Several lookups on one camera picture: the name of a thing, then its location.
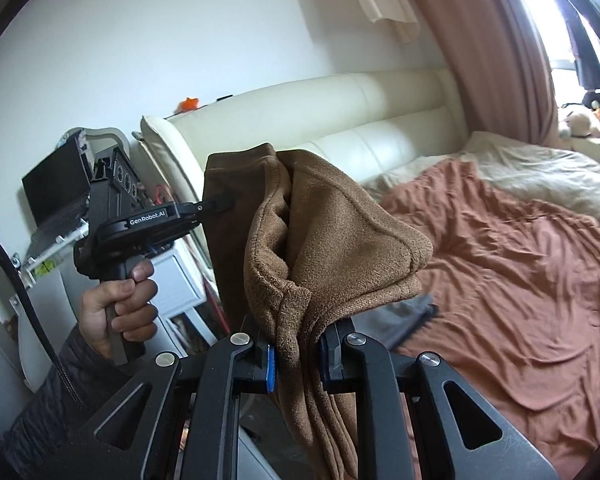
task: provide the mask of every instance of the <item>laptop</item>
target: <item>laptop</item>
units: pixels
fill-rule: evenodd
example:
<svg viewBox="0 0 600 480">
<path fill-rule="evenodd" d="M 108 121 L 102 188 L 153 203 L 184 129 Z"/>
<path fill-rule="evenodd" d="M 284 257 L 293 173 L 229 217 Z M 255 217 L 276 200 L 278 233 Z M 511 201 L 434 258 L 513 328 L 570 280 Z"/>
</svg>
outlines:
<svg viewBox="0 0 600 480">
<path fill-rule="evenodd" d="M 81 142 L 79 133 L 73 134 L 22 179 L 37 226 L 26 258 L 38 256 L 87 217 L 92 173 Z"/>
</svg>

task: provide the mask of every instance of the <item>human hand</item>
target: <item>human hand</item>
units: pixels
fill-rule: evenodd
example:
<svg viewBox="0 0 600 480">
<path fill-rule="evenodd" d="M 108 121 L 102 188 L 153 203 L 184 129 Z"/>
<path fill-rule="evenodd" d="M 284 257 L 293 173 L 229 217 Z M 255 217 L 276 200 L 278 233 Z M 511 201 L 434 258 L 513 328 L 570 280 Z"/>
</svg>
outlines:
<svg viewBox="0 0 600 480">
<path fill-rule="evenodd" d="M 143 260 L 131 271 L 129 280 L 104 282 L 82 295 L 80 306 L 80 333 L 96 352 L 111 359 L 111 342 L 107 331 L 105 307 L 115 303 L 118 317 L 111 322 L 116 332 L 122 332 L 128 341 L 144 342 L 158 330 L 154 319 L 158 310 L 149 303 L 158 292 L 158 286 L 149 277 L 154 264 Z"/>
</svg>

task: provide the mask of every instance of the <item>dark gray sleeve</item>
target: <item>dark gray sleeve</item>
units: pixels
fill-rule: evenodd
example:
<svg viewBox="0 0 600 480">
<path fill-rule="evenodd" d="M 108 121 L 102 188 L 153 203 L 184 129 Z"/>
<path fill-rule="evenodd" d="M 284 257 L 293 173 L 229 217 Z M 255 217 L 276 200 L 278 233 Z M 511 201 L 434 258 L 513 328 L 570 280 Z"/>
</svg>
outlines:
<svg viewBox="0 0 600 480">
<path fill-rule="evenodd" d="M 87 345 L 77 325 L 58 357 L 89 409 L 86 413 L 78 409 L 52 367 L 0 445 L 11 466 L 26 480 L 35 478 L 44 461 L 129 379 Z"/>
</svg>

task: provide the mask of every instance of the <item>gray cloth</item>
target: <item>gray cloth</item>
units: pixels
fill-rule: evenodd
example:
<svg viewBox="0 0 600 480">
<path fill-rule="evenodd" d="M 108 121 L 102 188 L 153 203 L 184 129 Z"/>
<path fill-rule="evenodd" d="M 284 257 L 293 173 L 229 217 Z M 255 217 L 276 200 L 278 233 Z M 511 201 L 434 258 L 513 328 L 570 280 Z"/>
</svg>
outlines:
<svg viewBox="0 0 600 480">
<path fill-rule="evenodd" d="M 352 316 L 357 332 L 376 339 L 393 350 L 413 334 L 438 308 L 429 294 L 419 294 L 410 300 L 387 303 L 373 310 Z"/>
<path fill-rule="evenodd" d="M 25 480 L 35 478 L 45 460 L 129 379 L 112 361 L 87 345 L 77 326 L 58 357 L 89 408 L 86 412 L 78 409 L 52 367 L 0 443 L 8 462 Z"/>
</svg>

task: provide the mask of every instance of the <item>laptop screen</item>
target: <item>laptop screen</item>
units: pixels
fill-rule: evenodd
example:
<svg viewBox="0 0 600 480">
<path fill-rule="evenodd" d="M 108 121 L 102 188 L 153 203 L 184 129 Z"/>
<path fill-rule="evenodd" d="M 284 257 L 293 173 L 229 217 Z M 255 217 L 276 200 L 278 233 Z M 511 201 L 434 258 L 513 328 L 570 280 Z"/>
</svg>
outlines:
<svg viewBox="0 0 600 480">
<path fill-rule="evenodd" d="M 85 196 L 90 178 L 77 139 L 71 137 L 22 179 L 36 225 Z"/>
</svg>

